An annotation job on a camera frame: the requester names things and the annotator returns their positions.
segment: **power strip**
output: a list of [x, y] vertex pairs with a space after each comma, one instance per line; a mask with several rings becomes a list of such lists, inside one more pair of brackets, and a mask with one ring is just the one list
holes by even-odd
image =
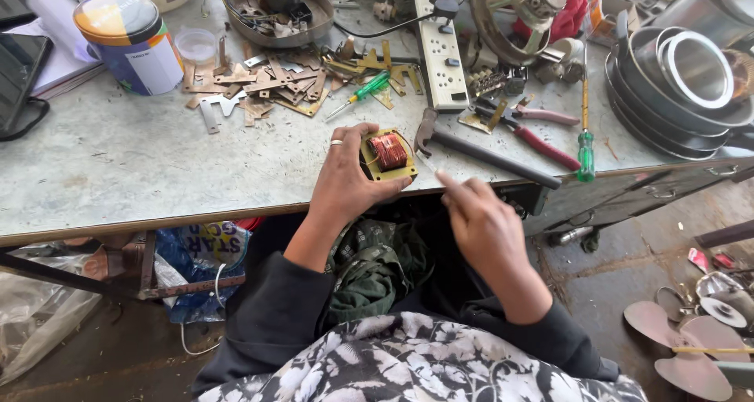
[[[434, 5], [429, 0], [414, 0], [416, 15], [431, 13]], [[438, 111], [462, 111], [469, 105], [468, 92], [461, 52], [458, 50], [453, 21], [430, 18], [419, 23], [421, 42], [419, 50], [427, 72], [430, 104]]]

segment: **pliers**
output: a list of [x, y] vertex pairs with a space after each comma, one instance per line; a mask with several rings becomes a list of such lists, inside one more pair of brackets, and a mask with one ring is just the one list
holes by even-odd
[[496, 119], [503, 122], [505, 125], [511, 127], [514, 134], [523, 139], [529, 146], [533, 147], [537, 152], [542, 153], [552, 159], [553, 161], [565, 166], [570, 171], [577, 171], [581, 168], [581, 163], [574, 157], [561, 151], [558, 148], [553, 147], [549, 143], [537, 137], [529, 128], [524, 127], [517, 121], [517, 118], [530, 118], [530, 119], [543, 119], [546, 121], [557, 122], [559, 124], [577, 125], [580, 124], [580, 120], [570, 115], [560, 114], [558, 112], [546, 111], [543, 109], [529, 109], [525, 105], [528, 101], [523, 99], [515, 107], [510, 108], [507, 102], [501, 102], [499, 106], [494, 106], [488, 99], [479, 98], [476, 100], [476, 108], [474, 113], [485, 118], [490, 118], [490, 125]]

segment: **white cord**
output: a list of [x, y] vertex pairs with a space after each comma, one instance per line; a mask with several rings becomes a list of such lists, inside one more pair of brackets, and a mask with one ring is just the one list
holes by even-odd
[[196, 353], [190, 351], [189, 348], [186, 347], [186, 338], [185, 338], [185, 334], [184, 334], [184, 331], [183, 331], [183, 323], [181, 323], [181, 345], [183, 345], [183, 350], [186, 351], [187, 354], [190, 354], [190, 355], [193, 355], [193, 356], [199, 356], [201, 354], [206, 354], [207, 352], [214, 350], [215, 348], [217, 348], [218, 346], [220, 346], [220, 343], [218, 342], [216, 345], [214, 345], [213, 347], [211, 347], [209, 349], [206, 349], [205, 351], [196, 352]]
[[215, 297], [217, 298], [217, 303], [220, 303], [222, 308], [225, 307], [225, 303], [222, 303], [220, 300], [220, 289], [217, 287], [217, 282], [220, 280], [220, 273], [223, 268], [225, 268], [225, 264], [220, 264], [220, 268], [217, 269], [217, 275], [215, 276]]

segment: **white plastic cup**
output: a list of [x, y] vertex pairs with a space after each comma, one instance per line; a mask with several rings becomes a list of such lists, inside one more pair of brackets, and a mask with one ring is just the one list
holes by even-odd
[[215, 61], [215, 36], [205, 29], [184, 28], [176, 35], [174, 43], [181, 57], [197, 64]]
[[584, 42], [575, 38], [561, 38], [560, 40], [551, 44], [553, 49], [560, 50], [565, 53], [561, 63], [566, 63], [569, 60], [581, 60], [584, 56]]

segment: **hand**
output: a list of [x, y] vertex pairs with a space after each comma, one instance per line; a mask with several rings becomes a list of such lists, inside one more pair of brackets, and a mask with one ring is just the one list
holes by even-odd
[[372, 181], [359, 166], [361, 138], [379, 130], [377, 124], [335, 129], [332, 145], [311, 195], [309, 214], [291, 238], [283, 254], [289, 261], [323, 272], [327, 254], [345, 225], [375, 203], [397, 195], [411, 184], [411, 177]]
[[461, 185], [443, 171], [437, 179], [446, 187], [442, 201], [458, 248], [477, 272], [529, 266], [521, 218], [489, 184], [472, 178]]
[[331, 146], [327, 151], [311, 195], [310, 216], [325, 219], [340, 231], [375, 203], [397, 195], [411, 184], [411, 177], [408, 176], [372, 181], [364, 175], [359, 165], [361, 139], [377, 130], [377, 124], [369, 123], [335, 129], [330, 141], [342, 140], [343, 144]]
[[553, 306], [553, 296], [526, 255], [521, 218], [489, 184], [472, 178], [458, 184], [442, 171], [443, 203], [458, 249], [498, 297], [509, 323], [532, 324]]

